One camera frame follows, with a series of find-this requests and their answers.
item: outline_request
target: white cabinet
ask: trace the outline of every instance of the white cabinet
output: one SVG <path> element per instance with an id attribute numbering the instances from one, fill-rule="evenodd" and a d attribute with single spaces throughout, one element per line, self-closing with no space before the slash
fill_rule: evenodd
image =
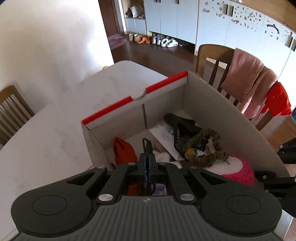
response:
<path id="1" fill-rule="evenodd" d="M 147 30 L 155 33 L 161 33 L 159 8 L 160 1 L 161 0 L 144 0 Z"/>
<path id="2" fill-rule="evenodd" d="M 161 33 L 177 37 L 177 0 L 159 0 Z"/>
<path id="3" fill-rule="evenodd" d="M 135 24 L 136 24 L 136 33 L 144 34 L 144 35 L 147 34 L 145 19 L 135 19 Z"/>
<path id="4" fill-rule="evenodd" d="M 128 32 L 147 34 L 145 19 L 126 18 L 126 30 Z"/>
<path id="5" fill-rule="evenodd" d="M 283 85 L 285 88 L 290 103 L 291 103 L 291 109 L 294 109 L 296 106 L 296 74 L 295 74 L 295 66 L 296 66 L 296 40 L 294 39 L 292 45 L 292 51 L 289 55 L 289 58 L 286 62 L 286 65 L 278 79 L 279 82 Z"/>
<path id="6" fill-rule="evenodd" d="M 292 49 L 296 34 L 283 24 L 265 16 L 255 56 L 280 76 Z"/>
<path id="7" fill-rule="evenodd" d="M 177 38 L 195 44 L 198 1 L 177 0 L 177 3 Z"/>
<path id="8" fill-rule="evenodd" d="M 231 2 L 225 46 L 255 54 L 263 25 L 264 14 Z"/>
<path id="9" fill-rule="evenodd" d="M 126 18 L 126 30 L 128 32 L 136 33 L 136 23 L 133 18 Z"/>
<path id="10" fill-rule="evenodd" d="M 147 30 L 195 44 L 198 0 L 144 0 Z"/>
<path id="11" fill-rule="evenodd" d="M 198 12 L 198 28 L 196 51 L 202 44 L 224 45 L 231 1 L 200 1 Z"/>

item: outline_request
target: white slipper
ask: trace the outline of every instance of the white slipper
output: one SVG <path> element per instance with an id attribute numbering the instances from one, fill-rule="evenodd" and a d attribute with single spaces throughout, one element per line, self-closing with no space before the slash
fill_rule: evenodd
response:
<path id="1" fill-rule="evenodd" d="M 167 43 L 168 48 L 176 47 L 178 46 L 178 42 L 174 39 L 170 39 L 169 42 Z"/>
<path id="2" fill-rule="evenodd" d="M 163 39 L 160 43 L 161 47 L 165 47 L 168 44 L 168 39 Z"/>

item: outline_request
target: cardboard box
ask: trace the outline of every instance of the cardboard box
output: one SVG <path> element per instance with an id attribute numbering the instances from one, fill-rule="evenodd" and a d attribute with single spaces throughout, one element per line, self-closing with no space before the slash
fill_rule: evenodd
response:
<path id="1" fill-rule="evenodd" d="M 112 142 L 129 142 L 139 158 L 142 138 L 156 140 L 149 131 L 167 113 L 192 118 L 202 128 L 221 135 L 221 145 L 230 155 L 247 160 L 254 170 L 288 177 L 284 164 L 253 124 L 222 94 L 193 72 L 182 72 L 143 90 L 137 98 L 125 99 L 82 121 L 85 140 L 94 166 L 112 169 Z"/>

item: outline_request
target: red cloth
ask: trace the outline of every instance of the red cloth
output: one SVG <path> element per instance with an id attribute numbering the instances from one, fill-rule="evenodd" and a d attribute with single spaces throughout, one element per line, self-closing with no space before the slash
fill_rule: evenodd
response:
<path id="1" fill-rule="evenodd" d="M 115 162 L 116 165 L 120 165 L 123 163 L 129 163 L 129 162 L 134 162 L 138 163 L 138 159 L 135 153 L 135 150 L 125 140 L 122 140 L 119 137 L 115 137 L 113 141 L 113 152 L 115 155 Z M 129 196 L 137 196 L 137 185 L 132 184 L 128 188 L 128 193 Z"/>
<path id="2" fill-rule="evenodd" d="M 260 114 L 263 114 L 268 109 L 273 117 L 276 117 L 277 115 L 290 115 L 292 113 L 287 92 L 281 83 L 276 83 L 269 90 L 264 104 L 265 106 Z"/>

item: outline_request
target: white table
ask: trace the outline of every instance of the white table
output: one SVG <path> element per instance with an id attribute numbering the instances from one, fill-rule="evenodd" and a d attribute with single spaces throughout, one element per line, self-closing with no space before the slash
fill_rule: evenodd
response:
<path id="1" fill-rule="evenodd" d="M 15 229 L 10 208 L 19 195 L 92 165 L 81 126 L 84 118 L 129 95 L 140 96 L 145 87 L 165 78 L 121 61 L 66 91 L 30 119 L 0 151 L 0 240 Z"/>

